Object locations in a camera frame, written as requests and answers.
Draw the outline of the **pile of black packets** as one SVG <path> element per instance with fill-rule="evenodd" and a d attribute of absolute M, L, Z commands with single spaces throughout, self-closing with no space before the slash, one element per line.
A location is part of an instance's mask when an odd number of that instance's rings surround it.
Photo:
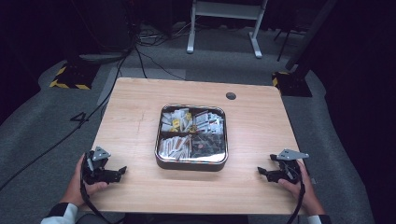
<path fill-rule="evenodd" d="M 225 140 L 222 134 L 200 133 L 192 138 L 191 156 L 208 157 L 225 152 Z"/>

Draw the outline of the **pile of white red sachets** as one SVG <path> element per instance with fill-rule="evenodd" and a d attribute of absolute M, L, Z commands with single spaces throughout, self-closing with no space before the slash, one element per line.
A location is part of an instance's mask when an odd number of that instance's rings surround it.
<path fill-rule="evenodd" d="M 212 112 L 204 111 L 194 116 L 193 124 L 198 133 L 223 134 L 224 118 Z"/>

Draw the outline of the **person's dark pants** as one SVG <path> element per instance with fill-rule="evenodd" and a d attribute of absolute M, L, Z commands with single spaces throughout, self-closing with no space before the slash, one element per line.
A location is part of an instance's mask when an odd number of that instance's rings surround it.
<path fill-rule="evenodd" d="M 114 223 L 87 214 L 80 217 L 76 224 L 249 224 L 246 215 L 166 215 L 127 213 Z"/>

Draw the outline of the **black tripod legs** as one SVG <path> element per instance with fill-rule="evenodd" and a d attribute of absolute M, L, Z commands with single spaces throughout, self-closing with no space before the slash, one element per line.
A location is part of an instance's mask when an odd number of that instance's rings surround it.
<path fill-rule="evenodd" d="M 278 38 L 280 37 L 280 35 L 283 34 L 283 33 L 285 34 L 285 36 L 284 36 L 284 39 L 282 41 L 282 45 L 280 47 L 280 51 L 279 51 L 279 53 L 277 55 L 277 58 L 276 58 L 277 62 L 280 61 L 280 59 L 281 59 L 281 57 L 282 57 L 282 55 L 284 53 L 285 47 L 288 45 L 290 36 L 291 35 L 304 36 L 306 32 L 298 31 L 298 30 L 295 30 L 295 29 L 291 29 L 291 30 L 279 29 L 279 31 L 276 33 L 276 36 L 274 37 L 273 41 L 277 41 Z"/>

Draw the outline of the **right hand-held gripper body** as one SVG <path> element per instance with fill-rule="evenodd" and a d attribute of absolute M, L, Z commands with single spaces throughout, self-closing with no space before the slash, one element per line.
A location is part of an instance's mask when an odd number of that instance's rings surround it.
<path fill-rule="evenodd" d="M 278 171 L 270 171 L 271 174 L 281 175 L 281 179 L 286 179 L 292 184 L 296 184 L 301 179 L 301 170 L 297 160 L 306 159 L 309 155 L 299 151 L 285 148 L 278 155 L 271 154 L 270 159 L 277 161 L 279 165 Z"/>

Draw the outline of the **black slanted stand pole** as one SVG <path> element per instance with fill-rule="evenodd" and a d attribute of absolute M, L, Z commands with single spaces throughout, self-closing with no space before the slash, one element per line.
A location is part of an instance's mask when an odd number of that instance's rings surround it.
<path fill-rule="evenodd" d="M 313 23 L 307 31 L 302 43 L 297 47 L 296 52 L 289 58 L 285 68 L 291 70 L 295 65 L 301 66 L 308 61 L 315 44 L 315 37 L 318 34 L 320 27 L 327 20 L 336 5 L 338 0 L 327 0 L 318 15 L 313 20 Z"/>

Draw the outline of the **pile of yellow white packets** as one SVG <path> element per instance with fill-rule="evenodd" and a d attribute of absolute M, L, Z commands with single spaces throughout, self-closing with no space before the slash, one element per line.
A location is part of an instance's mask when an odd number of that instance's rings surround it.
<path fill-rule="evenodd" d="M 188 108 L 176 109 L 172 112 L 162 113 L 161 131 L 193 133 L 194 124 L 192 113 Z"/>

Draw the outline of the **black yellow striped stand base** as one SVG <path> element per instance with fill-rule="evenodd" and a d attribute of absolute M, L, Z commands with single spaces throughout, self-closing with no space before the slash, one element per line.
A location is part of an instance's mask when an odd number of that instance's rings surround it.
<path fill-rule="evenodd" d="M 293 73 L 274 72 L 273 86 L 282 96 L 311 97 L 312 93 L 304 78 L 297 78 Z"/>
<path fill-rule="evenodd" d="M 90 90 L 99 68 L 99 64 L 64 63 L 49 85 L 52 88 Z"/>

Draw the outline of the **pile of white brown sticks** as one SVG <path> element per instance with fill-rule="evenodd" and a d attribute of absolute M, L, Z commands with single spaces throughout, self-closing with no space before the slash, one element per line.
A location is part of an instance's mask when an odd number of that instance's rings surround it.
<path fill-rule="evenodd" d="M 175 136 L 160 142 L 158 155 L 164 160 L 186 160 L 191 156 L 191 136 Z"/>

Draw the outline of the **person's right hand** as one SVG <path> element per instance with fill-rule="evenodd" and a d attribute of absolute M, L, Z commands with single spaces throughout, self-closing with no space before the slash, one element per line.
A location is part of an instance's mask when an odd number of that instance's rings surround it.
<path fill-rule="evenodd" d="M 302 200 L 302 207 L 310 217 L 325 215 L 326 212 L 314 191 L 311 179 L 305 169 L 304 164 L 300 161 L 298 161 L 298 164 L 301 170 L 301 175 L 305 188 L 305 193 Z M 299 194 L 301 190 L 301 186 L 299 184 L 292 184 L 285 179 L 279 179 L 278 184 L 284 189 L 288 190 L 296 200 L 299 199 Z"/>

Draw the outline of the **person's left hand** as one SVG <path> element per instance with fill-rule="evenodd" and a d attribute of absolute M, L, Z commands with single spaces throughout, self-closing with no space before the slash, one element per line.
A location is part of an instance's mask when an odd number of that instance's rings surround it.
<path fill-rule="evenodd" d="M 84 200 L 81 196 L 80 192 L 80 172 L 81 172 L 81 164 L 83 162 L 84 156 L 81 156 L 78 160 L 78 163 L 75 168 L 75 172 L 70 179 L 66 191 L 64 192 L 63 197 L 61 198 L 61 203 L 71 203 L 77 207 L 80 207 L 84 204 Z M 106 189 L 108 184 L 106 182 L 98 182 L 92 185 L 85 185 L 87 190 L 87 194 L 92 196 L 96 192 L 99 192 L 103 189 Z"/>

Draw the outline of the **white metal desk frame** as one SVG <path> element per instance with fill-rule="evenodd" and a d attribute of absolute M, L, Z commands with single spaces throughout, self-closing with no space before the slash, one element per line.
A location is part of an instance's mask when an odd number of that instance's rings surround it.
<path fill-rule="evenodd" d="M 268 0 L 262 0 L 259 6 L 226 4 L 217 2 L 205 2 L 203 0 L 192 0 L 191 5 L 191 28 L 186 51 L 189 54 L 194 52 L 195 42 L 195 22 L 198 16 L 216 17 L 226 19 L 240 19 L 255 21 L 254 31 L 248 33 L 255 57 L 262 57 L 257 35 L 260 30 L 262 19 L 267 7 Z"/>

